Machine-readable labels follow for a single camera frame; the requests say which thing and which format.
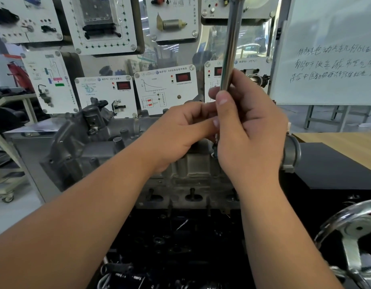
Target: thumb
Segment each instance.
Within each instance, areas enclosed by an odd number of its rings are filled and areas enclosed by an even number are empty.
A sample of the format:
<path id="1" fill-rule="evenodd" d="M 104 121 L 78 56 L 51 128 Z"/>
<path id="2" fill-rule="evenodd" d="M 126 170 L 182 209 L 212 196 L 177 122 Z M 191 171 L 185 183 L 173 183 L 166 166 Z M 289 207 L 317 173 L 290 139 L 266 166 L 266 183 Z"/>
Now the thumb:
<path id="1" fill-rule="evenodd" d="M 221 136 L 230 136 L 230 134 L 244 132 L 235 101 L 230 93 L 224 90 L 217 93 L 216 109 L 219 118 Z"/>

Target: aluminum engine part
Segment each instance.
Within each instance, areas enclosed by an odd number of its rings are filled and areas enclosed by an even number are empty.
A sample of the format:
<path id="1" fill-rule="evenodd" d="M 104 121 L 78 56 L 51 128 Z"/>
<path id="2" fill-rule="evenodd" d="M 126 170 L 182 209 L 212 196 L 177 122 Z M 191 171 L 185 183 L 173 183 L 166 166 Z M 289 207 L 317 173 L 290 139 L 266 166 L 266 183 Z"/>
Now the aluminum engine part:
<path id="1" fill-rule="evenodd" d="M 139 118 L 114 119 L 104 108 L 106 104 L 92 99 L 91 106 L 67 114 L 67 122 L 54 136 L 41 165 L 60 191 L 87 176 L 159 119 L 146 111 Z M 146 182 L 136 208 L 239 209 L 238 196 L 212 153 L 212 142 L 207 139 L 192 145 L 183 158 Z M 292 173 L 299 158 L 297 139 L 287 135 L 281 170 Z"/>

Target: digital display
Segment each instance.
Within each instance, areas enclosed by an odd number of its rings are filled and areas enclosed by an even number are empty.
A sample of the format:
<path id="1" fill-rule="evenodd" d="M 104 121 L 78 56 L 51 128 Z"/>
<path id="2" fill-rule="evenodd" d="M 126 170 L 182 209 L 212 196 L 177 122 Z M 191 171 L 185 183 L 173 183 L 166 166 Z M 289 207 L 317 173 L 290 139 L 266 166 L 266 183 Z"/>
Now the digital display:
<path id="1" fill-rule="evenodd" d="M 191 81 L 190 72 L 176 74 L 176 82 L 186 82 L 186 81 Z"/>
<path id="2" fill-rule="evenodd" d="M 215 67 L 215 76 L 221 76 L 222 75 L 222 67 Z"/>
<path id="3" fill-rule="evenodd" d="M 116 84 L 118 90 L 127 90 L 131 88 L 131 82 L 129 81 L 120 81 L 116 82 Z"/>

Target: black surface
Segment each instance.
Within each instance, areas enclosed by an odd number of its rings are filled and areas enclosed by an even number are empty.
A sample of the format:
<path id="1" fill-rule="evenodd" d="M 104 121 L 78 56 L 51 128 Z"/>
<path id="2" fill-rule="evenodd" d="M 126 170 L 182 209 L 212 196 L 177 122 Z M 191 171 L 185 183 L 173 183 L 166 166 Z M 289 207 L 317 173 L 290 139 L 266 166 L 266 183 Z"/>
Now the black surface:
<path id="1" fill-rule="evenodd" d="M 371 170 L 323 143 L 301 143 L 295 173 L 310 189 L 371 190 Z"/>

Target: floor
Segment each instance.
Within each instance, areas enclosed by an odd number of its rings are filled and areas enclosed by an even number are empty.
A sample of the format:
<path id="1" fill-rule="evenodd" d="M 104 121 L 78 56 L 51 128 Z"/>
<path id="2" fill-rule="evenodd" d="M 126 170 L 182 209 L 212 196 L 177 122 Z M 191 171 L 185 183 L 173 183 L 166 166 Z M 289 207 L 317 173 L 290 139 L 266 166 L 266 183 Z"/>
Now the floor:
<path id="1" fill-rule="evenodd" d="M 304 129 L 304 122 L 306 119 L 308 106 L 281 106 L 283 111 L 289 117 L 291 122 L 291 132 L 335 132 L 337 126 L 327 125 L 318 122 L 311 122 L 309 129 Z M 353 107 L 353 111 L 366 111 L 366 107 Z M 331 106 L 315 106 L 312 117 L 320 119 L 330 119 L 333 112 Z M 349 115 L 345 126 L 345 132 L 358 132 L 368 131 L 367 128 L 359 127 L 362 123 L 362 116 Z M 367 123 L 371 124 L 371 116 L 368 118 Z M 14 193 L 14 200 L 11 203 L 4 203 L 0 199 L 0 233 L 4 232 L 7 228 L 12 226 L 14 223 L 30 214 L 38 207 L 41 206 L 41 202 L 37 197 L 36 192 L 31 188 L 29 184 L 20 186 Z M 353 282 L 347 282 L 344 284 L 347 289 L 357 288 Z"/>

